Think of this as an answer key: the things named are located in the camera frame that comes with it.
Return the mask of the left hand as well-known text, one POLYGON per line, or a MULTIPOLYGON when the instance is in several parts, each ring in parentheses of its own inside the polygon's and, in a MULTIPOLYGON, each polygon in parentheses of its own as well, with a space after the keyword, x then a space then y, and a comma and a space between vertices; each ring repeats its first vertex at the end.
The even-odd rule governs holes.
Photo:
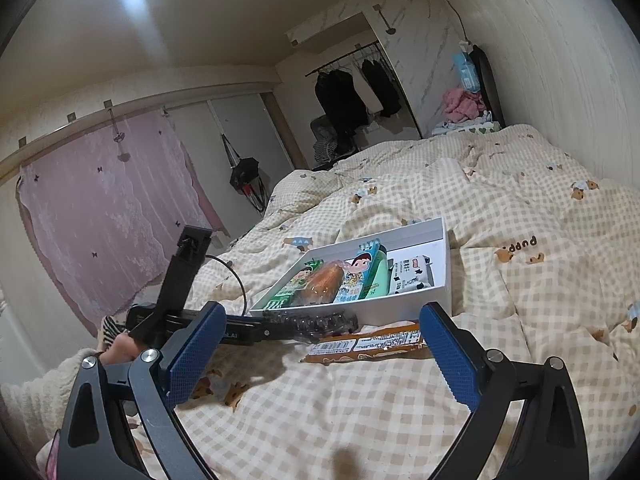
POLYGON ((121 333, 105 351, 100 353, 99 361, 103 365, 127 363, 137 359, 143 350, 143 344, 128 333, 121 333))

